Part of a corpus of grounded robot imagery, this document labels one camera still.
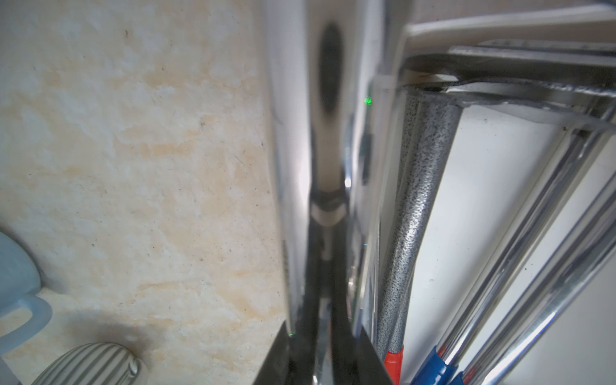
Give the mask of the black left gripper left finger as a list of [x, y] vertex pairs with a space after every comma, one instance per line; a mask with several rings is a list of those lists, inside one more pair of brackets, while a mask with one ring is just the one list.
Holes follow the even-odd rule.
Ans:
[[283, 322], [253, 385], [284, 385], [287, 383], [290, 373], [289, 340], [287, 325]]

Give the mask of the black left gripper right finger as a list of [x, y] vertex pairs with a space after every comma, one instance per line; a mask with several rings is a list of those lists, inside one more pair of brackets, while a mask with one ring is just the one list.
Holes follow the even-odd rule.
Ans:
[[392, 385], [388, 372], [377, 356], [367, 332], [361, 327], [356, 343], [357, 384], [361, 385]]

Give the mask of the grey ribbed ceramic cup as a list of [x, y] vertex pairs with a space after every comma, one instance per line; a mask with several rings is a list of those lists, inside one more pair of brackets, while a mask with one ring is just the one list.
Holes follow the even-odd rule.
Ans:
[[65, 353], [33, 384], [146, 384], [149, 369], [117, 343], [88, 343]]

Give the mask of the blue round cup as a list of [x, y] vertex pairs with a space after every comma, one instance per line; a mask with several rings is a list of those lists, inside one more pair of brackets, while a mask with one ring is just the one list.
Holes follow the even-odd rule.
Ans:
[[38, 296], [42, 289], [38, 271], [24, 248], [1, 234], [1, 316], [18, 309], [30, 312], [27, 322], [1, 336], [3, 355], [33, 338], [51, 321], [51, 305]]

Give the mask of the steel hoe blue handle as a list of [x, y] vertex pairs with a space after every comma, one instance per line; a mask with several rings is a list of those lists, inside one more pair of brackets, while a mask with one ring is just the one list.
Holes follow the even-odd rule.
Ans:
[[357, 384], [408, 1], [262, 1], [286, 384]]
[[[535, 104], [548, 104], [538, 93], [547, 93], [552, 84], [552, 91], [561, 93], [559, 105], [568, 109], [574, 107], [574, 94], [583, 94], [589, 104], [601, 97], [608, 98], [615, 81], [613, 44], [535, 42], [527, 48], [456, 46], [444, 54], [427, 54], [416, 62], [464, 83], [510, 82], [518, 86], [512, 94], [514, 99], [533, 93]], [[548, 168], [535, 184], [525, 208], [513, 221], [513, 229], [500, 240], [413, 383], [446, 384], [454, 377], [463, 353], [586, 171], [601, 136], [586, 129], [578, 119], [570, 122], [574, 128], [566, 137], [564, 148], [553, 154], [553, 168]]]
[[[532, 47], [535, 42], [516, 42], [511, 47]], [[583, 94], [574, 94], [571, 109], [559, 105], [561, 93], [539, 92], [548, 104], [529, 105], [556, 112], [570, 122], [589, 121], [583, 113], [590, 106]], [[615, 182], [609, 180], [588, 209], [553, 252], [526, 291], [503, 318], [467, 367], [449, 380], [451, 384], [498, 384], [514, 369], [550, 325], [584, 290], [603, 267], [615, 247]]]

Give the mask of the cream storage box tray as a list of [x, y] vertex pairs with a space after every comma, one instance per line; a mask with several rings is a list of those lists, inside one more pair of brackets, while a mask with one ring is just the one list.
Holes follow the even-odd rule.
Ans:
[[[595, 4], [420, 22], [411, 37], [416, 50], [502, 38], [604, 43], [614, 29], [614, 7]], [[415, 271], [402, 383], [444, 333], [565, 134], [487, 107], [463, 113]]]

